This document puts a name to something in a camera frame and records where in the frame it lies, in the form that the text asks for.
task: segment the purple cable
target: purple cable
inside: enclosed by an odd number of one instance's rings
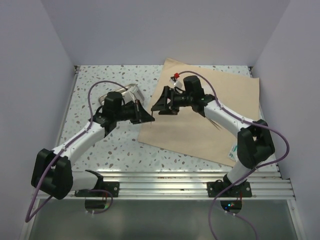
[[[212,222],[211,222],[211,213],[212,213],[212,209],[213,209],[213,207],[214,207],[214,205],[215,205],[215,203],[216,203],[216,201],[217,201],[217,198],[220,197],[224,192],[228,191],[230,188],[232,188],[233,186],[235,186],[237,183],[239,183],[240,181],[242,181],[243,179],[246,179],[248,176],[250,176],[252,173],[254,173],[256,169],[259,169],[259,168],[262,168],[262,167],[264,167],[264,166],[268,166],[268,165],[271,165],[271,164],[278,163],[278,162],[282,161],[283,159],[285,159],[285,158],[287,157],[287,155],[289,154],[290,145],[289,145],[288,140],[285,138],[285,136],[282,135],[279,131],[277,131],[277,130],[269,127],[269,126],[261,125],[261,124],[254,123],[254,122],[247,121],[247,120],[242,120],[240,117],[234,115],[232,112],[230,112],[230,111],[228,111],[227,109],[225,109],[225,108],[221,105],[221,103],[219,102],[218,97],[217,97],[217,93],[216,93],[214,87],[212,86],[212,84],[211,84],[204,76],[202,76],[201,74],[199,74],[199,73],[197,73],[197,72],[195,72],[195,71],[182,71],[182,72],[179,73],[179,75],[181,75],[181,74],[187,74],[187,73],[197,75],[198,77],[202,78],[202,79],[210,86],[210,88],[211,88],[211,90],[212,90],[212,92],[213,92],[213,95],[214,95],[214,97],[215,97],[216,103],[218,104],[218,106],[219,106],[225,113],[229,114],[230,116],[232,116],[233,118],[235,118],[235,119],[237,119],[237,120],[239,120],[239,121],[243,121],[245,124],[253,125],[253,126],[256,126],[256,127],[259,127],[259,128],[263,128],[263,129],[268,129],[269,131],[274,132],[275,134],[277,134],[278,136],[280,136],[280,137],[283,139],[283,141],[284,141],[284,143],[285,143],[285,146],[286,146],[286,151],[285,151],[284,155],[281,156],[279,159],[276,159],[276,160],[274,160],[274,161],[267,162],[267,163],[264,163],[264,164],[261,164],[261,165],[257,166],[256,168],[252,169],[252,170],[251,170],[250,172],[248,172],[247,174],[243,175],[243,176],[242,176],[241,178],[239,178],[237,181],[235,181],[234,183],[232,183],[231,185],[229,185],[228,187],[226,187],[225,189],[223,189],[221,192],[219,192],[219,193],[215,196],[215,198],[213,199],[213,201],[212,201],[211,204],[210,204],[209,213],[208,213],[208,222],[209,222],[210,231],[211,231],[213,237],[214,237],[216,240],[218,240],[218,237],[217,237],[217,235],[216,235],[216,233],[215,233],[215,231],[214,231],[214,229],[213,229],[213,227],[212,227]],[[236,214],[236,216],[239,217],[240,219],[244,220],[245,222],[247,222],[247,223],[252,227],[252,229],[253,229],[253,231],[254,231],[254,234],[255,234],[255,239],[256,239],[256,240],[259,240],[260,238],[259,238],[259,236],[258,236],[258,232],[257,232],[256,228],[252,225],[252,223],[250,223],[249,221],[247,221],[247,220],[246,220],[244,217],[242,217],[242,216],[239,216],[239,215],[237,215],[237,214]]]
[[[90,94],[91,94],[91,91],[92,89],[98,85],[98,84],[101,84],[101,83],[110,83],[110,84],[115,84],[115,85],[118,85],[126,90],[128,90],[125,86],[115,82],[115,81],[108,81],[108,80],[103,80],[103,81],[97,81],[96,83],[94,83],[89,91],[88,91],[88,96],[87,96],[87,99],[88,99],[88,105],[89,105],[89,111],[90,111],[90,124],[89,126],[87,127],[86,130],[82,131],[81,133],[79,133],[77,136],[75,136],[70,142],[68,142],[64,148],[67,149],[71,144],[73,144],[77,139],[79,139],[81,136],[83,136],[91,127],[92,127],[92,124],[94,122],[94,114],[93,114],[93,111],[92,111],[92,106],[91,106],[91,101],[90,101]],[[39,212],[39,210],[47,203],[49,202],[49,200],[52,198],[52,196],[49,196],[36,210],[34,210],[33,213],[31,213],[34,205],[35,205],[35,202],[36,202],[36,199],[37,199],[37,196],[38,196],[38,193],[39,193],[39,190],[40,190],[40,187],[47,175],[47,173],[49,172],[49,170],[51,169],[52,165],[56,162],[56,160],[58,159],[58,157],[64,152],[63,149],[61,149],[57,155],[52,159],[52,161],[49,163],[49,165],[46,167],[46,169],[44,170],[43,174],[41,175],[40,177],[40,180],[38,182],[38,184],[36,185],[36,188],[35,188],[35,191],[33,193],[33,196],[32,196],[32,199],[31,199],[31,203],[30,203],[30,206],[28,208],[28,211],[26,212],[26,216],[25,216],[25,222],[28,223],[30,222],[30,220],[37,214],[37,212]]]

